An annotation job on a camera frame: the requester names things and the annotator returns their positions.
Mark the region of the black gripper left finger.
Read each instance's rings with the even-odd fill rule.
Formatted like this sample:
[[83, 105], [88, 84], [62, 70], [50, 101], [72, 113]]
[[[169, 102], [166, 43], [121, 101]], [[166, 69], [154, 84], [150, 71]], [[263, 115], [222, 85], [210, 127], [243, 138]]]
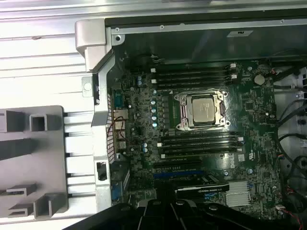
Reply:
[[137, 208], [121, 203], [66, 227], [66, 230], [167, 230], [175, 222], [169, 203], [142, 200]]

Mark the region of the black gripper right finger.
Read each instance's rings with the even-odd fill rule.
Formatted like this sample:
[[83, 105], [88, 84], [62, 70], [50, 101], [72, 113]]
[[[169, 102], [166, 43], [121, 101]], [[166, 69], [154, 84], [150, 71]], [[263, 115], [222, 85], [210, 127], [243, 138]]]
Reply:
[[181, 230], [284, 230], [282, 220], [261, 220], [229, 207], [177, 200], [171, 208]]

